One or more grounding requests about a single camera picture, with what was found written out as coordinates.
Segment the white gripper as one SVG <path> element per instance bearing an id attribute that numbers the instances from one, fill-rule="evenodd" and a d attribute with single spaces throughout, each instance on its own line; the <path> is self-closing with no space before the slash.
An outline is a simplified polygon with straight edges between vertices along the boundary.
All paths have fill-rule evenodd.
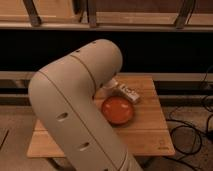
<path id="1" fill-rule="evenodd" d="M 115 93 L 126 98 L 133 104 L 136 104 L 140 101 L 140 95 L 135 90 L 128 87 L 126 84 L 119 84 L 115 88 Z"/>

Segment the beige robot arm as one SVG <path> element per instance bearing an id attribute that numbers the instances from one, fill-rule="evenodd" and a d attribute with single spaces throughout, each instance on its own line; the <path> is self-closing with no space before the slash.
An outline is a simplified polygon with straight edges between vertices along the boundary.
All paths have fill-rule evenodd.
<path id="1" fill-rule="evenodd" d="M 143 171 L 93 101 L 121 67 L 118 46 L 99 39 L 41 68 L 30 81 L 35 114 L 77 171 Z"/>

